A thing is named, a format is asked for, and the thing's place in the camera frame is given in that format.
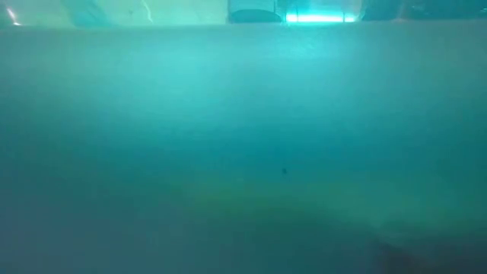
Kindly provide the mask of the blue plastic tray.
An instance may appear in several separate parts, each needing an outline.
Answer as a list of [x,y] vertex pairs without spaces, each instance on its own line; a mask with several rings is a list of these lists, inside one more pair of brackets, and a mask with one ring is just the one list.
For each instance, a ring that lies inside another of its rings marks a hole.
[[0,274],[487,274],[487,20],[0,29]]

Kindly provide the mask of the white shade table lamp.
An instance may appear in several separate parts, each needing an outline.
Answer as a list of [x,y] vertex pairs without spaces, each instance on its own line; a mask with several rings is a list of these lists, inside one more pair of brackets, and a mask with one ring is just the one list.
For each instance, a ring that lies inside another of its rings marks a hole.
[[277,0],[227,0],[230,24],[280,23]]

